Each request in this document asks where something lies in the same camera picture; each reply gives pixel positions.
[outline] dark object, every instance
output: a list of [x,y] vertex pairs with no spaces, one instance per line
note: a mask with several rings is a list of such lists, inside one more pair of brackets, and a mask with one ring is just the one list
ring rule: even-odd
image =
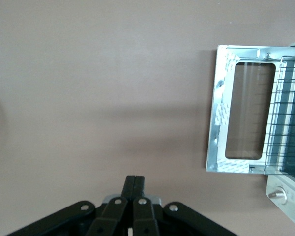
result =
[[95,206],[82,201],[57,211],[8,236],[235,236],[186,205],[164,208],[155,196],[144,196],[144,177],[127,176],[121,195]]

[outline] screw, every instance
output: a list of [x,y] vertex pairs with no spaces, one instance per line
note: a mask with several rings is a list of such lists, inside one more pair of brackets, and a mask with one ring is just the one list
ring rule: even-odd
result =
[[140,205],[144,205],[144,204],[147,203],[147,201],[146,201],[144,198],[141,198],[141,199],[139,199],[138,203],[139,203]]
[[176,205],[170,205],[169,210],[171,211],[178,211],[178,207]]
[[88,208],[89,208],[88,205],[83,205],[83,206],[81,206],[81,210],[87,210]]
[[122,200],[120,200],[120,199],[116,199],[116,200],[114,201],[114,203],[115,203],[115,204],[121,204],[121,203],[122,203]]

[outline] silver knob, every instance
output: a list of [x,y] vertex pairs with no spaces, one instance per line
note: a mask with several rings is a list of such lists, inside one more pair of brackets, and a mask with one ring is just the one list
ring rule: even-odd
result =
[[269,193],[268,197],[272,200],[278,201],[281,204],[285,204],[287,202],[286,192],[281,187],[277,187],[274,192]]

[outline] oven door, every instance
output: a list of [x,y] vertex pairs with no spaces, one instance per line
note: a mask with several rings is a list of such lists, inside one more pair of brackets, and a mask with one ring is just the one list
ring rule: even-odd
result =
[[206,170],[295,172],[295,47],[218,47]]

